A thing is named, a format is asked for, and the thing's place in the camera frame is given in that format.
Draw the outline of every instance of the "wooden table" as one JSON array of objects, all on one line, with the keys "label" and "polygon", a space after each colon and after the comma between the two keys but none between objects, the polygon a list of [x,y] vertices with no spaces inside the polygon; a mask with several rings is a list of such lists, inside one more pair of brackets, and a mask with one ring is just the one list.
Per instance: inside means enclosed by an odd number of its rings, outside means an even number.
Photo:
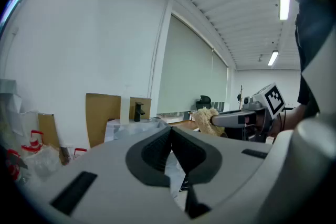
[{"label": "wooden table", "polygon": [[198,128],[196,122],[191,121],[191,120],[169,123],[169,125],[170,126],[176,126],[176,127],[182,127],[182,128],[186,128],[186,129],[189,129],[189,130],[194,130],[194,129]]}]

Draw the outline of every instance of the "office chair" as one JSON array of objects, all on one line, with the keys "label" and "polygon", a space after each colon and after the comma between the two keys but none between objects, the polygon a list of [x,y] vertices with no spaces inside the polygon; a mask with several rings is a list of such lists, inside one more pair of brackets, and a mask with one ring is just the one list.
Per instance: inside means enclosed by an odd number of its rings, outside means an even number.
[{"label": "office chair", "polygon": [[211,108],[211,99],[209,96],[201,95],[201,99],[199,101],[196,101],[196,108],[197,110],[202,108]]}]

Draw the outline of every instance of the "window blind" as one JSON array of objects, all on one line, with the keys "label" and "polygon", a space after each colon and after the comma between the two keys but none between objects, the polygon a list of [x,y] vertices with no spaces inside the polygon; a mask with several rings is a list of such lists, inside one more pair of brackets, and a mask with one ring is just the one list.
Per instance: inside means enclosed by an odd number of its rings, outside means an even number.
[{"label": "window blind", "polygon": [[200,95],[212,102],[226,96],[227,67],[196,33],[172,16],[170,20],[158,103],[159,113],[196,110]]}]

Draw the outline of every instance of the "black slot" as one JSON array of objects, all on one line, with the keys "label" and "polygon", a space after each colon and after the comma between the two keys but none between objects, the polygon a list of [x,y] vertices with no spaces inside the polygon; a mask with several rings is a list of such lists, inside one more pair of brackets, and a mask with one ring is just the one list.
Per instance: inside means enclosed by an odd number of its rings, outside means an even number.
[{"label": "black slot", "polygon": [[81,172],[50,204],[62,213],[70,215],[96,177],[96,174]]},{"label": "black slot", "polygon": [[246,155],[253,156],[253,157],[261,158],[261,159],[265,159],[267,157],[266,152],[254,151],[254,150],[250,150],[248,148],[243,150],[242,153],[246,154]]}]

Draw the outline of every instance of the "fabric cloth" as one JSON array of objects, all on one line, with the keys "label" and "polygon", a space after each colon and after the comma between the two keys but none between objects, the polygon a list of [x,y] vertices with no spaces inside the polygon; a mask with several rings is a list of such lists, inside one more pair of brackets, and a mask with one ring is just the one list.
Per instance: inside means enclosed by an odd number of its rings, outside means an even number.
[{"label": "fabric cloth", "polygon": [[214,126],[211,124],[211,117],[215,115],[219,115],[217,110],[206,108],[199,109],[193,113],[195,122],[202,133],[215,136],[221,136],[224,133],[224,127]]},{"label": "fabric cloth", "polygon": [[[334,23],[332,6],[327,0],[299,0],[295,38],[299,50],[301,73],[324,44]],[[304,118],[319,112],[315,98],[302,74],[298,102],[307,106]]]}]

